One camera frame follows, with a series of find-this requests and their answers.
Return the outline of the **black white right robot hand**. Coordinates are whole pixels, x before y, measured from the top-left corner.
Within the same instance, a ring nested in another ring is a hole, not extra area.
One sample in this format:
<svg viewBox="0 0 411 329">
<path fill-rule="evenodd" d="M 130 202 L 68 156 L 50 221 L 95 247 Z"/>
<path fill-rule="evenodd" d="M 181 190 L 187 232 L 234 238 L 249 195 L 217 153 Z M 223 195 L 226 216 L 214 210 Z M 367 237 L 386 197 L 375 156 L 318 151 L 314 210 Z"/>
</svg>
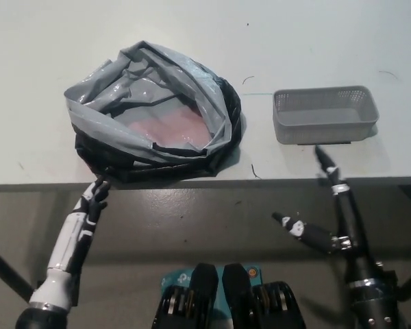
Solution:
<svg viewBox="0 0 411 329">
<path fill-rule="evenodd" d="M 304 245 L 323 254 L 343 256 L 347 263 L 345 282 L 351 289 L 382 284 L 384 272 L 370 252 L 362 216 L 351 187 L 341 178 L 339 167 L 320 146 L 315 146 L 314 152 L 331 185 L 337 233 L 279 212 L 274 212 L 272 218 Z"/>
</svg>

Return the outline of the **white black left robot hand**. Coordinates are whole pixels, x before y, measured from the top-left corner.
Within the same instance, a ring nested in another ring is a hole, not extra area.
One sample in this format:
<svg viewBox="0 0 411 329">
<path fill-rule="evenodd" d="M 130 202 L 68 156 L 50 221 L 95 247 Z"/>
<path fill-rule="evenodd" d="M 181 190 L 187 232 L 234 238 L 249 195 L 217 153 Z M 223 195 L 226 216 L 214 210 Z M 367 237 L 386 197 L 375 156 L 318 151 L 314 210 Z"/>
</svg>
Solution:
<svg viewBox="0 0 411 329">
<path fill-rule="evenodd" d="M 107 206 L 110 183 L 98 178 L 79 197 L 64 220 L 53 248 L 48 268 L 71 275 L 81 272 L 92 244 L 101 212 Z"/>
</svg>

